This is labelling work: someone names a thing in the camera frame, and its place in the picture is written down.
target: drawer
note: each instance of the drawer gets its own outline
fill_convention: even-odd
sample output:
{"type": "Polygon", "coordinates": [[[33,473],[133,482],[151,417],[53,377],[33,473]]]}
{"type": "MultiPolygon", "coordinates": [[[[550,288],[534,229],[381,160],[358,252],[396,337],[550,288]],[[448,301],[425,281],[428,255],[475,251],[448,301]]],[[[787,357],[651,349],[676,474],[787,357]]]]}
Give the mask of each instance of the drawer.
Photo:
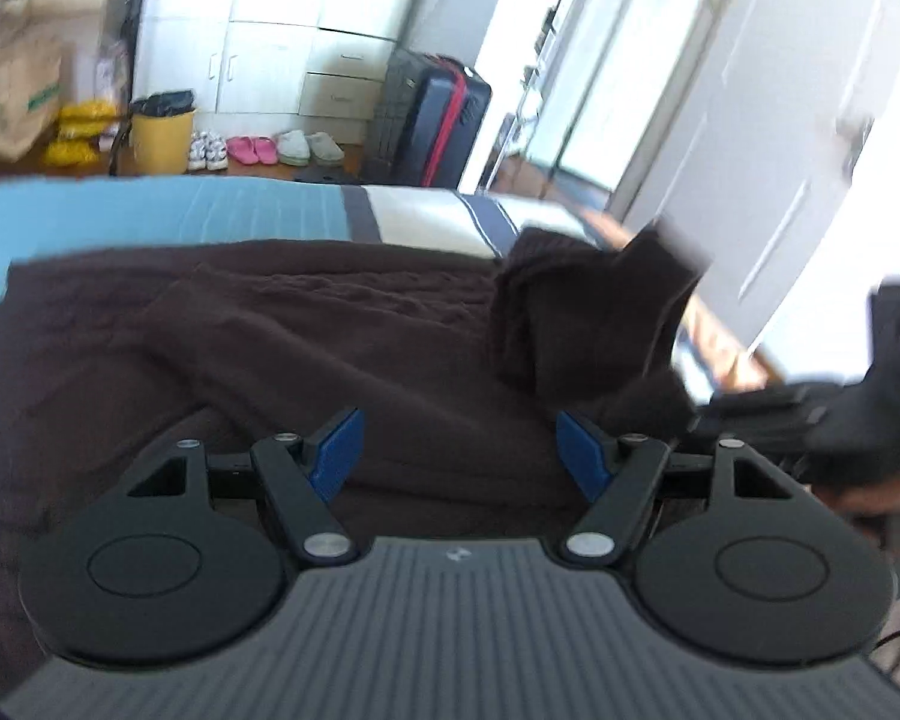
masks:
{"type": "Polygon", "coordinates": [[[383,84],[308,73],[300,97],[300,116],[372,119],[383,84]]]}
{"type": "Polygon", "coordinates": [[[382,81],[393,50],[394,44],[389,40],[321,29],[310,51],[307,71],[382,81]]]}

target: pink slipper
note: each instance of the pink slipper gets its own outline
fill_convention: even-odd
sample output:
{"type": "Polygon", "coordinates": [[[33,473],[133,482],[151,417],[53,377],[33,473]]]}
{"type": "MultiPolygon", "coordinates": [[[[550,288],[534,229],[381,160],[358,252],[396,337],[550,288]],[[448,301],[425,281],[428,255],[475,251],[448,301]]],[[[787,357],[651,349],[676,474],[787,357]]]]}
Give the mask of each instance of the pink slipper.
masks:
{"type": "Polygon", "coordinates": [[[230,138],[226,142],[226,152],[244,165],[256,165],[260,161],[250,138],[230,138]]]}
{"type": "Polygon", "coordinates": [[[264,165],[276,165],[276,143],[270,138],[254,138],[253,150],[264,165]]]}

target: human hand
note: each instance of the human hand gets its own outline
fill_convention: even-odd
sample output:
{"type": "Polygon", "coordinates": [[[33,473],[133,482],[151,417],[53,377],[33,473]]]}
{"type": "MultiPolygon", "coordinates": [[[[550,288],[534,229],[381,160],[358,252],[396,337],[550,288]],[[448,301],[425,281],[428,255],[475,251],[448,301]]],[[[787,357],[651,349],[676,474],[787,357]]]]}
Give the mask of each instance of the human hand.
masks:
{"type": "MultiPolygon", "coordinates": [[[[840,493],[814,488],[813,493],[838,514],[860,514],[863,517],[900,514],[900,474],[880,484],[863,488],[851,488],[840,493]]],[[[864,535],[874,536],[866,531],[864,535]]]]}

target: blue gripper pad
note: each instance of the blue gripper pad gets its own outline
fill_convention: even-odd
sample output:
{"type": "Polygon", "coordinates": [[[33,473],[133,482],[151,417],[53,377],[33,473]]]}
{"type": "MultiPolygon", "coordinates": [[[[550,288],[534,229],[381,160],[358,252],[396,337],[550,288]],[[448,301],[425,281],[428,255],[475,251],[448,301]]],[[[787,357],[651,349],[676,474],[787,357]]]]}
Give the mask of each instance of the blue gripper pad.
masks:
{"type": "Polygon", "coordinates": [[[584,427],[567,412],[557,416],[557,454],[590,503],[597,500],[612,479],[602,442],[594,426],[584,427]]]}
{"type": "Polygon", "coordinates": [[[343,415],[314,450],[310,484],[320,499],[329,503],[340,492],[364,450],[364,413],[354,409],[343,415]]]}

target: yellow trash can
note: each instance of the yellow trash can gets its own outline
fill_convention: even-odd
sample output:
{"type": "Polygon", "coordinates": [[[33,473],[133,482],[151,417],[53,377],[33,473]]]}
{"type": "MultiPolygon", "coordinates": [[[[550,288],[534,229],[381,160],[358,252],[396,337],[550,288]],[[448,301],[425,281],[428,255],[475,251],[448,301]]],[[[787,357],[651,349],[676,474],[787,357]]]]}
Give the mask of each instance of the yellow trash can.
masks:
{"type": "Polygon", "coordinates": [[[176,116],[133,115],[130,143],[142,175],[180,175],[187,172],[194,112],[176,116]]]}

